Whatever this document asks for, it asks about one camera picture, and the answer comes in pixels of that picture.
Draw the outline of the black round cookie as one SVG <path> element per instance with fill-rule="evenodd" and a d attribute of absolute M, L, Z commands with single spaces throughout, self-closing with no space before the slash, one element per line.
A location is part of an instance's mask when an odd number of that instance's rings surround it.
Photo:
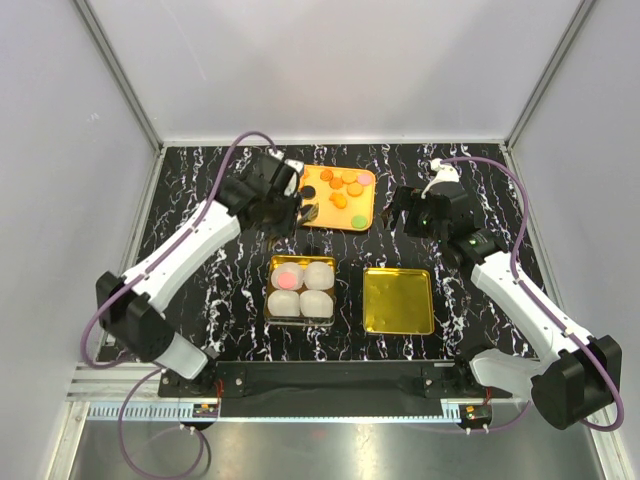
<path fill-rule="evenodd" d="M 313 199 L 316 196 L 316 190 L 313 186 L 304 186 L 300 193 L 304 199 Z"/>
<path fill-rule="evenodd" d="M 306 204 L 301 209 L 301 218 L 305 222 L 313 222 L 319 214 L 319 204 Z"/>

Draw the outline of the orange fish cookie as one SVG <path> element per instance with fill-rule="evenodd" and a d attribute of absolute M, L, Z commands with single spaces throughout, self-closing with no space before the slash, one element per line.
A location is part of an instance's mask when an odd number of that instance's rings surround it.
<path fill-rule="evenodd" d="M 348 204 L 346 197 L 341 193 L 332 193 L 329 200 L 338 209 L 345 209 Z"/>

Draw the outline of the pink round cookie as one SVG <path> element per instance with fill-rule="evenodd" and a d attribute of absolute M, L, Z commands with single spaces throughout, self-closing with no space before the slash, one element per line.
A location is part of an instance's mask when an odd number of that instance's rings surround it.
<path fill-rule="evenodd" d="M 277 278 L 277 285 L 280 289 L 295 289 L 297 283 L 297 275 L 291 272 L 284 272 Z"/>

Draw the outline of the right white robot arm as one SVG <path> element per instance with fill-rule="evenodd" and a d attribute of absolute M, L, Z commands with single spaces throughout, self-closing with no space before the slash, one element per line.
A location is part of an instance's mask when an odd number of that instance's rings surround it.
<path fill-rule="evenodd" d="M 444 262 L 507 315 L 537 356 L 531 360 L 474 347 L 453 374 L 460 393 L 472 397 L 487 387 L 512 393 L 531 402 L 559 430 L 609 405 L 623 420 L 620 345 L 579 326 L 519 269 L 504 240 L 480 225 L 459 183 L 397 187 L 382 214 L 385 228 L 394 229 L 401 217 L 406 219 L 404 233 L 433 241 Z"/>

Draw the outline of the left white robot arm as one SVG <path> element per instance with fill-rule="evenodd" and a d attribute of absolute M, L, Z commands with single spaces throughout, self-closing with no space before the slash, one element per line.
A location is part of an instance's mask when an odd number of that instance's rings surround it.
<path fill-rule="evenodd" d="M 247 230 L 272 239 L 295 233 L 305 166 L 281 152 L 261 154 L 240 174 L 220 175 L 210 196 L 146 259 L 96 283 L 97 320 L 129 353 L 178 374 L 196 396 L 215 386 L 209 356 L 166 320 L 183 284 L 218 250 Z"/>

